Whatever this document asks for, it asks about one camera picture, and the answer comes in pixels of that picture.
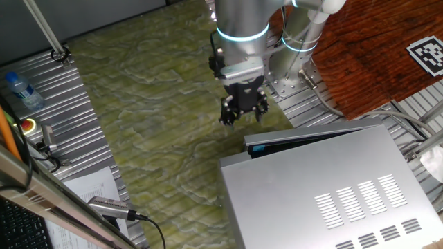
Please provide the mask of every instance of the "blue led ring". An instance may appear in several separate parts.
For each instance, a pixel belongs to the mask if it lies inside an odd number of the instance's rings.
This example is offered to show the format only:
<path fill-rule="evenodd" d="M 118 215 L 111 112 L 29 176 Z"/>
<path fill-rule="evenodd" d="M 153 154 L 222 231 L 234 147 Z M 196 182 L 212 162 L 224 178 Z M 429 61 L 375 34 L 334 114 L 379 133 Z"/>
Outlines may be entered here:
<path fill-rule="evenodd" d="M 286 45 L 287 48 L 291 49 L 292 51 L 299 52 L 299 53 L 309 52 L 309 51 L 313 50 L 315 47 L 317 47 L 317 44 L 315 44 L 312 48 L 309 48 L 309 49 L 297 49 L 297 48 L 293 48 L 290 45 L 288 45 L 286 43 L 286 41 L 284 40 L 284 38 L 282 38 L 282 42 L 283 42 L 284 45 Z"/>
<path fill-rule="evenodd" d="M 260 32 L 260 33 L 258 33 L 256 35 L 251 35 L 250 37 L 231 37 L 230 35 L 224 34 L 219 29 L 219 27 L 217 27 L 217 31 L 219 32 L 219 34 L 223 38 L 228 39 L 228 40 L 233 41 L 233 42 L 249 42 L 249 41 L 253 41 L 253 40 L 257 39 L 257 38 L 260 38 L 264 34 L 266 34 L 266 32 L 268 32 L 268 29 L 269 29 L 269 24 L 266 26 L 266 28 L 262 32 Z"/>

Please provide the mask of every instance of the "bottle cap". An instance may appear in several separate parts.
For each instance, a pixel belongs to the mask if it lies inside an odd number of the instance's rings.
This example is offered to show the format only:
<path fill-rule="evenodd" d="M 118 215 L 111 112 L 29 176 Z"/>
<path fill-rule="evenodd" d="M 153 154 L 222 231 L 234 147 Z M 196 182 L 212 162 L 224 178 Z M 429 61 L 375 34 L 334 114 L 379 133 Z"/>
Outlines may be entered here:
<path fill-rule="evenodd" d="M 14 72 L 6 73 L 5 79 L 9 82 L 16 82 L 19 77 Z"/>
<path fill-rule="evenodd" d="M 33 128 L 33 124 L 29 120 L 24 120 L 21 124 L 21 128 L 24 131 L 29 131 L 30 129 Z"/>

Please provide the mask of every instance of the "gray wall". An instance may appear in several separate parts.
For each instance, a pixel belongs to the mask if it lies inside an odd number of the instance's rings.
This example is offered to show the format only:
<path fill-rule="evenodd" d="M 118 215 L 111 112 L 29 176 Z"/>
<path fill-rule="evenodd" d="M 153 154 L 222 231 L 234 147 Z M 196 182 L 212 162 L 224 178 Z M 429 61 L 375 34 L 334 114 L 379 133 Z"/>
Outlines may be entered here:
<path fill-rule="evenodd" d="M 165 0 L 36 0 L 59 41 L 165 5 Z M 0 0 L 0 65 L 50 48 L 22 0 Z"/>

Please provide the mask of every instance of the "paper sheet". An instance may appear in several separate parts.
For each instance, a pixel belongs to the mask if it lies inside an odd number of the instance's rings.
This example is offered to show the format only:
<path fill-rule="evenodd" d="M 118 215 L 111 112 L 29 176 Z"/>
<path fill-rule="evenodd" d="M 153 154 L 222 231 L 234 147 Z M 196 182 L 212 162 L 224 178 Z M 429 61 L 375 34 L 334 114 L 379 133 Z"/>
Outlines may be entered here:
<path fill-rule="evenodd" d="M 116 182 L 109 167 L 88 176 L 67 181 L 64 184 L 86 203 L 94 196 L 120 200 Z M 126 221 L 117 219 L 117 223 L 120 231 L 126 237 L 129 237 Z M 98 246 L 88 242 L 86 239 L 50 221 L 46 221 L 46 226 L 48 227 L 49 237 L 51 238 L 54 249 L 99 249 Z"/>

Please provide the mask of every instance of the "keyboard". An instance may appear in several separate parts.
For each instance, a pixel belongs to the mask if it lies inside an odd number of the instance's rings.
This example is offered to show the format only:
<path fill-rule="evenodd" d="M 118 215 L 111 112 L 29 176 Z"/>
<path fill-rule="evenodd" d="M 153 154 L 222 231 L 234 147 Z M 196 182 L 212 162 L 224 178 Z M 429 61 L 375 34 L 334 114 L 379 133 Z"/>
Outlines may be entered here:
<path fill-rule="evenodd" d="M 0 248 L 53 249 L 43 218 L 0 199 Z"/>

